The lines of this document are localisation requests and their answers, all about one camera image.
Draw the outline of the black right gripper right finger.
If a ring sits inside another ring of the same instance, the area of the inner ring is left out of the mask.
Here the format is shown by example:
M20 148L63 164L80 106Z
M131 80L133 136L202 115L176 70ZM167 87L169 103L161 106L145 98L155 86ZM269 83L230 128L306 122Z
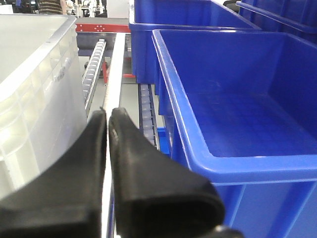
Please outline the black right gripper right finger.
M211 182L154 147L124 108L109 119L117 233L123 238L197 238L221 225Z

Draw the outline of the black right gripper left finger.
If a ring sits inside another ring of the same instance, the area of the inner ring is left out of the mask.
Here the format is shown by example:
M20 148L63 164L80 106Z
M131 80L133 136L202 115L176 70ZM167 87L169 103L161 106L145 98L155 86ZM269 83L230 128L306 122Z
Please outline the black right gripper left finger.
M99 238L105 167L106 113L99 110L51 167L1 200L1 237Z

